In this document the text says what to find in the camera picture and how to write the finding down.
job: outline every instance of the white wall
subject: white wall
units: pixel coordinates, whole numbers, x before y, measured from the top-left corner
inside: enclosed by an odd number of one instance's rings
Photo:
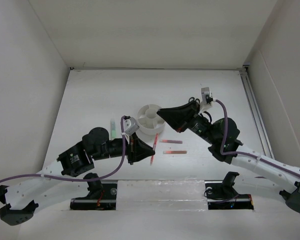
[[[29,2],[0,0],[0,179],[41,168],[68,73]]]
[[[30,0],[69,67],[242,67],[277,0]]]
[[[300,0],[285,0],[249,76],[273,153],[300,166]]]

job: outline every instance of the robotic arm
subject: robotic arm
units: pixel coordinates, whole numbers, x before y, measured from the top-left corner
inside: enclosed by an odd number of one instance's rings
[[[228,172],[222,183],[207,189],[207,198],[229,201],[240,194],[259,195],[285,202],[300,213],[300,168],[280,163],[255,152],[237,138],[240,131],[236,123],[227,117],[222,102],[214,99],[208,87],[201,89],[202,102],[197,99],[173,108],[161,108],[157,114],[179,133],[190,129],[211,144],[208,150],[220,162],[245,168],[263,178],[245,178],[237,172]],[[224,118],[212,123],[202,113],[219,103],[224,110]],[[87,196],[95,199],[102,196],[105,179],[119,170],[127,156],[129,164],[139,162],[155,154],[136,135],[139,128],[132,117],[125,117],[121,131],[124,137],[109,140],[109,133],[102,127],[92,129],[67,151],[61,153],[57,161],[37,174],[23,177],[37,177],[13,186],[0,186],[0,218],[9,225],[18,225],[31,219],[34,213],[56,203]],[[98,177],[88,173],[83,179],[79,175],[94,168],[94,161],[122,155],[120,165],[112,173]]]

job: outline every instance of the white tabletop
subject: white tabletop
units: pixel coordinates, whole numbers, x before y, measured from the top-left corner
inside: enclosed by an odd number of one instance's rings
[[[261,141],[249,107],[239,72],[236,70],[72,70],[64,91],[44,165],[54,161],[82,136],[95,127],[110,131],[110,119],[116,120],[120,137],[120,118],[137,117],[147,104],[163,108],[177,107],[190,97],[201,98],[201,88],[210,87],[213,96],[226,105],[229,117],[241,131],[239,139],[262,151]],[[215,103],[209,109],[213,121],[223,117]],[[150,146],[154,137],[138,131],[137,135]],[[110,177],[118,180],[223,179],[227,172],[246,170],[218,162],[208,151],[209,144],[186,130],[177,133],[167,124],[160,139],[182,140],[183,144],[158,143],[153,165],[150,158],[129,165]],[[187,154],[163,155],[165,150],[186,150]],[[120,157],[94,162],[92,172],[103,176],[112,172]]]

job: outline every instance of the wall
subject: wall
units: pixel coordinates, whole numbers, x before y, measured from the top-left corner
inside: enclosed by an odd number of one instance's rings
[[[300,166],[300,0],[285,0],[249,68],[277,160]]]
[[[277,0],[29,0],[69,67],[242,67]]]
[[[0,179],[41,168],[68,73],[29,2],[0,0]]]

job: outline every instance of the white table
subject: white table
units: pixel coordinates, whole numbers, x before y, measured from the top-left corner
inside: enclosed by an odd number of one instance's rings
[[[136,117],[146,104],[177,107],[190,97],[201,98],[201,88],[210,87],[213,96],[225,103],[229,117],[241,133],[239,139],[262,152],[258,131],[251,114],[238,71],[235,70],[72,70],[44,165],[81,141],[95,127],[110,130],[110,119],[116,119],[120,136],[120,118]],[[209,110],[213,120],[223,117],[218,104]],[[153,137],[138,136],[152,146]],[[161,139],[182,140],[183,144],[158,143],[154,164],[150,159],[129,165],[127,162],[111,179],[117,180],[220,180],[227,172],[253,176],[244,169],[218,162],[204,140],[187,130],[176,133],[168,125]],[[187,150],[184,155],[163,155],[164,150]],[[112,172],[120,158],[94,162],[103,176]],[[160,208],[160,210],[69,211],[69,203],[45,209],[21,225],[19,240],[36,238],[77,239],[300,239],[300,215],[283,204],[253,197],[255,211]]]

